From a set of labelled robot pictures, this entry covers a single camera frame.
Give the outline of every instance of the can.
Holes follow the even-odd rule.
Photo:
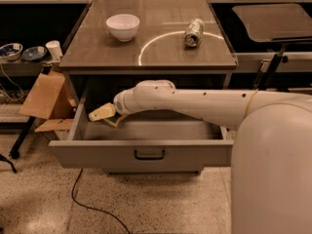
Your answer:
[[[193,19],[185,30],[184,42],[188,47],[197,47],[202,42],[204,22],[201,19]]]

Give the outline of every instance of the white cup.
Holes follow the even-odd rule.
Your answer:
[[[55,40],[55,41],[50,41],[48,43],[46,43],[46,47],[49,50],[52,58],[54,60],[60,60],[60,58],[62,57],[62,52],[61,52],[61,48],[59,45],[59,41]]]

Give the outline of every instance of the drawer handle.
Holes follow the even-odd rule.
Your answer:
[[[139,156],[137,156],[137,150],[135,150],[135,158],[137,159],[137,160],[163,160],[163,159],[165,159],[165,150],[162,150],[162,156],[160,156],[160,157],[139,157]]]

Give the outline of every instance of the drawer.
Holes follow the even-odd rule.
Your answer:
[[[101,168],[107,173],[200,172],[229,166],[233,140],[219,126],[172,111],[130,115],[118,128],[91,122],[98,79],[89,79],[67,140],[50,142],[65,168]]]

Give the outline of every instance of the floor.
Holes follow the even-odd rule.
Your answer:
[[[124,227],[108,213],[74,203],[71,191],[80,169],[62,168],[48,148],[55,134],[35,134],[33,129],[19,149],[19,159],[12,160],[18,172],[0,163],[0,227],[5,234],[118,234],[127,229],[230,234],[230,168],[205,168],[200,175],[108,175],[84,169],[76,200],[117,216]],[[9,156],[16,138],[0,135],[2,155]]]

